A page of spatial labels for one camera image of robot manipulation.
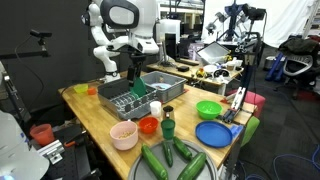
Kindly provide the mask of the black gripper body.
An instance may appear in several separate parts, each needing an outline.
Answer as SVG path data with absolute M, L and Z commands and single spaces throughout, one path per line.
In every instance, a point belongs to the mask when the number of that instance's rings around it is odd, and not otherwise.
M 146 60 L 146 56 L 143 54 L 130 54 L 129 58 L 132 61 L 132 68 L 140 68 L 143 62 Z

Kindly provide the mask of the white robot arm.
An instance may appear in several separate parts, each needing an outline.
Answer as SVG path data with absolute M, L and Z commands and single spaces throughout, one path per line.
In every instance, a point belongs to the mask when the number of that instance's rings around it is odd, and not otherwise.
M 93 54 L 104 65 L 106 83 L 120 78 L 112 57 L 119 55 L 123 46 L 129 47 L 132 60 L 127 76 L 131 87 L 140 76 L 146 56 L 159 52 L 153 38 L 156 11 L 156 0 L 90 0 L 81 21 L 90 27 L 97 44 Z

